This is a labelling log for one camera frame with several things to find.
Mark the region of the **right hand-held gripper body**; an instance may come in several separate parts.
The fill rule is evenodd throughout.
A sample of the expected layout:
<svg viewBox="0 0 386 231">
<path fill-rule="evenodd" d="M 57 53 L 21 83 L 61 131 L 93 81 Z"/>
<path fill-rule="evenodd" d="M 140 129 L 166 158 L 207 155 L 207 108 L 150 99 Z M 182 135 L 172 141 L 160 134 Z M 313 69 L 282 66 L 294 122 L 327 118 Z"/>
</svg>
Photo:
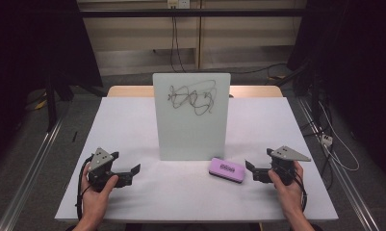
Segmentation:
<svg viewBox="0 0 386 231">
<path fill-rule="evenodd" d="M 273 149 L 271 157 L 271 168 L 280 177 L 285 186 L 289 186 L 296 178 L 294 161 L 310 162 L 311 159 L 298 151 L 283 145 Z"/>
</svg>

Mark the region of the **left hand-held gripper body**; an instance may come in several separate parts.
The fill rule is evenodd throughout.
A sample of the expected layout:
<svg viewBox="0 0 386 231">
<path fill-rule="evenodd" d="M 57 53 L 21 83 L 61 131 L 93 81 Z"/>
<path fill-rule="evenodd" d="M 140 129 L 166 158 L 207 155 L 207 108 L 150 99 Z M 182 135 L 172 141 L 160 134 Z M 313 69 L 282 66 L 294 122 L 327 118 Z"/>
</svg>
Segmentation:
<svg viewBox="0 0 386 231">
<path fill-rule="evenodd" d="M 108 153 L 103 148 L 98 147 L 90 161 L 88 179 L 90 185 L 99 193 L 104 189 L 108 180 L 113 175 L 112 165 L 114 159 L 111 154 L 112 153 Z"/>
</svg>

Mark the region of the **purple board eraser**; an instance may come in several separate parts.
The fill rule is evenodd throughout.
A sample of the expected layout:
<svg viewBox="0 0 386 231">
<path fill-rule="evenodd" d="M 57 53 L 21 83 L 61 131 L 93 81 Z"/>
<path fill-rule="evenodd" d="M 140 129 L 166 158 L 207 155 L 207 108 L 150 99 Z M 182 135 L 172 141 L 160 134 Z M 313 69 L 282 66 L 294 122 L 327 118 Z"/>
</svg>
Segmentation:
<svg viewBox="0 0 386 231">
<path fill-rule="evenodd" d="M 209 166 L 211 175 L 241 184 L 244 181 L 245 170 L 242 165 L 213 158 Z"/>
</svg>

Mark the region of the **frosted glass whiteboard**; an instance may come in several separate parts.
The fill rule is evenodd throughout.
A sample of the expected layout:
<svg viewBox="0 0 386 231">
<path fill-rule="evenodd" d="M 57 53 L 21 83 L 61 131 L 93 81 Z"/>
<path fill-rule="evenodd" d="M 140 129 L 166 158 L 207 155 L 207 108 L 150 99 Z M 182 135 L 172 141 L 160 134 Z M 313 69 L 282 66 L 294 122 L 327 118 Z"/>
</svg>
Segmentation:
<svg viewBox="0 0 386 231">
<path fill-rule="evenodd" d="M 231 75 L 155 73 L 161 159 L 208 161 L 224 154 Z"/>
</svg>

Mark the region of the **person's right hand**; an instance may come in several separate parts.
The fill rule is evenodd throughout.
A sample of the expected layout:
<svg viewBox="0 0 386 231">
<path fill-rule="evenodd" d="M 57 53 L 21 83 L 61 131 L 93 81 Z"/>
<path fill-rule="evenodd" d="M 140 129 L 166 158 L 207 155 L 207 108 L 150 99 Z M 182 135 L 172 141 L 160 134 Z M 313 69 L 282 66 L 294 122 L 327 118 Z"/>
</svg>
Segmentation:
<svg viewBox="0 0 386 231">
<path fill-rule="evenodd" d="M 304 218 L 301 205 L 303 169 L 297 161 L 294 161 L 294 166 L 296 170 L 295 177 L 299 184 L 294 181 L 291 185 L 285 186 L 281 182 L 279 176 L 272 169 L 268 172 L 272 183 L 277 189 L 278 199 L 283 211 L 283 215 L 289 222 L 300 221 L 302 218 Z"/>
</svg>

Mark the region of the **person's left hand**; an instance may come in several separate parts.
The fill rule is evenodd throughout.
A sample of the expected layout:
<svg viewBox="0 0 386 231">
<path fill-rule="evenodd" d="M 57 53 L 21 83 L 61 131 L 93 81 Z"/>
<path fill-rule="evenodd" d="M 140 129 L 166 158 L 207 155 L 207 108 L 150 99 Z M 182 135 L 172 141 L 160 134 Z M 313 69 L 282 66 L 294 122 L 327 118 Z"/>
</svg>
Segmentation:
<svg viewBox="0 0 386 231">
<path fill-rule="evenodd" d="M 102 192 L 95 192 L 90 188 L 90 183 L 88 180 L 88 168 L 89 168 L 89 165 L 86 165 L 82 176 L 82 188 L 83 188 L 82 218 L 97 219 L 101 223 L 108 207 L 109 195 L 116 185 L 118 176 L 117 175 L 111 176 L 111 178 L 108 180 Z"/>
</svg>

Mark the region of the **white table mat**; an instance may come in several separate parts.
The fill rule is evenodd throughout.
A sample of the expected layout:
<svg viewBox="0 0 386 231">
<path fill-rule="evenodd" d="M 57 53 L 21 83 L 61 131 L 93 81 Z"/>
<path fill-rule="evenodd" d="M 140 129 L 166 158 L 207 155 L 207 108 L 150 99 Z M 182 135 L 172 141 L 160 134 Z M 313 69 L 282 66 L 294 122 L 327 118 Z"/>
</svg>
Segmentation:
<svg viewBox="0 0 386 231">
<path fill-rule="evenodd" d="M 268 148 L 287 145 L 308 155 L 288 100 L 284 97 L 232 98 L 226 132 L 226 160 L 268 167 Z M 159 155 L 155 103 L 151 98 L 102 100 L 80 158 L 96 148 L 118 152 L 113 169 L 141 171 L 130 187 L 111 193 L 108 221 L 256 222 L 283 218 L 271 184 L 227 181 L 208 172 L 206 161 L 163 161 Z"/>
</svg>

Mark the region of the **black metal stand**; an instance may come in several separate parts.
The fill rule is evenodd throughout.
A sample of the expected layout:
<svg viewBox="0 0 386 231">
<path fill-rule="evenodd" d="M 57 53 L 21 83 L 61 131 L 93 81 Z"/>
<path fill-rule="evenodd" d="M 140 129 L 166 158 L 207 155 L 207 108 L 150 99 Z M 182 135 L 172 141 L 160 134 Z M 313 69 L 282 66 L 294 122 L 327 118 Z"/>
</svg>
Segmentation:
<svg viewBox="0 0 386 231">
<path fill-rule="evenodd" d="M 291 74 L 277 81 L 275 85 L 282 87 L 285 84 L 293 82 L 294 92 L 296 96 L 311 94 L 311 113 L 314 120 L 320 118 L 319 111 L 319 84 L 320 84 L 320 68 L 319 65 L 312 60 L 305 61 L 299 68 Z"/>
<path fill-rule="evenodd" d="M 60 118 L 57 115 L 55 94 L 62 101 L 71 101 L 74 97 L 72 87 L 79 87 L 98 97 L 105 97 L 107 92 L 102 90 L 103 83 L 98 67 L 79 66 L 78 73 L 71 73 L 50 65 L 46 69 L 46 102 L 48 107 L 48 128 L 50 132 Z"/>
</svg>

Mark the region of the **black horizontal metal bar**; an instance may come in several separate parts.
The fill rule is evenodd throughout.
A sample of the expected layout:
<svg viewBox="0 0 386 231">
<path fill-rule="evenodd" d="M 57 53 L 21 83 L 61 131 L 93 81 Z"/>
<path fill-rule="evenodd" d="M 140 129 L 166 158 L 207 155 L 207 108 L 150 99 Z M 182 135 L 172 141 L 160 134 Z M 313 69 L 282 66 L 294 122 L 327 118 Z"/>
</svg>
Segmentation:
<svg viewBox="0 0 386 231">
<path fill-rule="evenodd" d="M 226 17 L 226 16 L 305 16 L 304 9 L 181 9 L 181 10 L 81 10 L 82 17 Z"/>
</svg>

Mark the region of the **aluminium floor rail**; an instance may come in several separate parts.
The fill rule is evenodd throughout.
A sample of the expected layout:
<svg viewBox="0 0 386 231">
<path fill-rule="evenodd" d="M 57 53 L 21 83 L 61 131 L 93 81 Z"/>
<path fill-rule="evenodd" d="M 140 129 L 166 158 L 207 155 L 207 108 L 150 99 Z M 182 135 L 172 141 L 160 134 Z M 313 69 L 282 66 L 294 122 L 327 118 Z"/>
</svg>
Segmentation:
<svg viewBox="0 0 386 231">
<path fill-rule="evenodd" d="M 332 148 L 332 145 L 330 147 L 326 147 L 325 145 L 321 144 L 321 135 L 326 133 L 323 131 L 323 128 L 318 124 L 318 121 L 312 118 L 310 104 L 305 98 L 299 98 L 297 102 L 301 110 L 303 111 L 304 116 L 306 117 L 314 136 L 322 147 L 322 151 L 326 161 L 330 164 L 333 174 L 338 179 L 339 184 L 345 192 L 347 200 L 349 201 L 355 215 L 358 217 L 360 223 L 362 224 L 363 230 L 380 231 L 379 226 L 375 221 L 367 203 L 364 201 L 362 195 L 357 190 L 348 175 L 350 172 L 356 172 L 360 168 L 360 163 L 354 153 L 349 149 L 349 147 L 336 133 L 326 109 L 324 108 L 322 103 L 319 102 L 319 109 L 322 110 L 323 117 L 326 120 L 328 127 L 330 128 L 330 132 L 332 133 L 333 137 L 336 138 L 350 154 L 352 159 L 355 161 L 356 167 L 348 167 L 347 165 L 343 164 L 335 150 Z"/>
<path fill-rule="evenodd" d="M 25 173 L 24 177 L 21 180 L 13 199 L 9 203 L 5 213 L 0 219 L 0 231 L 13 231 L 15 224 L 24 208 L 24 205 L 34 187 L 39 172 L 42 169 L 42 166 L 54 144 L 55 139 L 57 138 L 61 126 L 63 124 L 64 118 L 66 117 L 67 112 L 69 111 L 69 106 L 62 106 L 61 111 L 58 113 L 58 118 L 51 126 L 50 130 L 45 133 L 44 139 L 39 147 L 39 150 L 36 153 L 36 156 L 28 171 Z"/>
</svg>

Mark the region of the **white wall socket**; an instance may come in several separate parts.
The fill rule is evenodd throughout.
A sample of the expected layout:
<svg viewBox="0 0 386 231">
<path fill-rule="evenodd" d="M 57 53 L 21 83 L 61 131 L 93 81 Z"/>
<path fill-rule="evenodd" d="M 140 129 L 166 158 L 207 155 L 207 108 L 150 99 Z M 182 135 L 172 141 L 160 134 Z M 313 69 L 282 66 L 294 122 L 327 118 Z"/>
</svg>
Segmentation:
<svg viewBox="0 0 386 231">
<path fill-rule="evenodd" d="M 169 9 L 188 9 L 190 6 L 190 0 L 167 0 L 167 7 Z"/>
</svg>

